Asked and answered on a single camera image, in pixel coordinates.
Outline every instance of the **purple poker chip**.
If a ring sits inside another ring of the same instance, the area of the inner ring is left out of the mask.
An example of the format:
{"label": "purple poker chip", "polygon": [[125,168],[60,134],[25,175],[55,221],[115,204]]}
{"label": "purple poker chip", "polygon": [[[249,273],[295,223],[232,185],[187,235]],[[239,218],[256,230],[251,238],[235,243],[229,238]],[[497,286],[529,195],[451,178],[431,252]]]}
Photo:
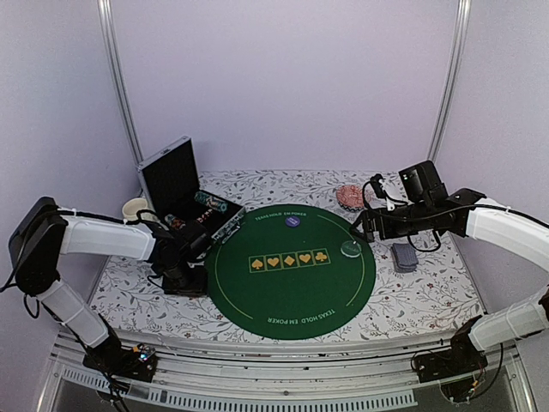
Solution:
{"label": "purple poker chip", "polygon": [[286,226],[297,227],[301,223],[301,220],[297,216],[290,216],[286,218]]}

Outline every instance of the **round green mat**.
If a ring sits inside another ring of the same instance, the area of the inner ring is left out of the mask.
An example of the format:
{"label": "round green mat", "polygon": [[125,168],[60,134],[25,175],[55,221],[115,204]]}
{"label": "round green mat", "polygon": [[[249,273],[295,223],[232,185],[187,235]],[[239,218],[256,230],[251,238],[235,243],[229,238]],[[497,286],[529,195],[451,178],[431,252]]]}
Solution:
{"label": "round green mat", "polygon": [[[289,216],[301,220],[288,227]],[[273,339],[336,330],[371,296],[376,264],[365,242],[341,254],[350,224],[326,210],[285,204],[248,213],[242,227],[206,261],[212,301],[241,328]]]}

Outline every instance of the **poker chip case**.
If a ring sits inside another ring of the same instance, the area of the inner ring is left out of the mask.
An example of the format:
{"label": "poker chip case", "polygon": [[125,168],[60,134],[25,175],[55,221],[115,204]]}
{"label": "poker chip case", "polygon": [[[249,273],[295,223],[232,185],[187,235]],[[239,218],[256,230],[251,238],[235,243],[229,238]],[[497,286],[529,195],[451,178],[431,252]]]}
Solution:
{"label": "poker chip case", "polygon": [[[216,243],[225,243],[240,228],[245,208],[213,193],[202,191],[190,137],[179,138],[137,166],[139,181],[152,207],[163,219],[167,215],[187,221],[197,219]],[[195,200],[201,191],[227,204],[221,213]]]}

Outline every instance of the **tabletop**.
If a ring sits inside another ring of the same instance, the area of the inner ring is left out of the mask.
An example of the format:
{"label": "tabletop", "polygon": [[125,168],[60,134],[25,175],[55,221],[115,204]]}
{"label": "tabletop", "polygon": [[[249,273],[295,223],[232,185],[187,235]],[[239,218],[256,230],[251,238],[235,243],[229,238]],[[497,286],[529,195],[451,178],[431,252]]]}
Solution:
{"label": "tabletop", "polygon": [[[295,203],[331,211],[349,222],[357,213],[342,209],[335,199],[341,185],[362,185],[377,172],[237,171],[204,172],[201,187],[253,210]],[[402,191],[398,173],[383,173]],[[381,206],[377,199],[372,206]],[[395,239],[370,244],[376,260],[376,282],[364,309],[338,330],[305,341],[278,341],[254,335],[228,321],[209,297],[164,295],[147,281],[149,265],[110,257],[100,276],[91,306],[122,330],[159,336],[224,342],[352,342],[417,336],[454,330],[482,314],[483,307],[453,239],[445,234],[436,252],[417,252],[413,273],[394,269],[390,246]],[[414,237],[425,249],[435,245],[429,233]]]}

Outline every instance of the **white wall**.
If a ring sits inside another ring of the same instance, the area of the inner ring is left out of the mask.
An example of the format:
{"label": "white wall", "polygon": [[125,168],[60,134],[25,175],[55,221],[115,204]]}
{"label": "white wall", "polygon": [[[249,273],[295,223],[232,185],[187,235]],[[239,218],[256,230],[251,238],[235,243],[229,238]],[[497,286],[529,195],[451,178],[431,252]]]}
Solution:
{"label": "white wall", "polygon": [[208,170],[422,161],[457,4],[113,2],[143,152],[186,134]]}
{"label": "white wall", "polygon": [[[0,2],[0,282],[8,238],[41,196],[119,215],[138,184],[101,38],[97,3]],[[101,260],[62,257],[87,294]],[[22,294],[0,295],[0,410],[30,411],[57,325],[32,320]]]}
{"label": "white wall", "polygon": [[[449,190],[470,187],[549,221],[549,3],[478,1],[437,168]],[[496,311],[546,288],[547,273],[490,245],[460,242]],[[549,332],[519,342],[540,411],[549,410]]]}

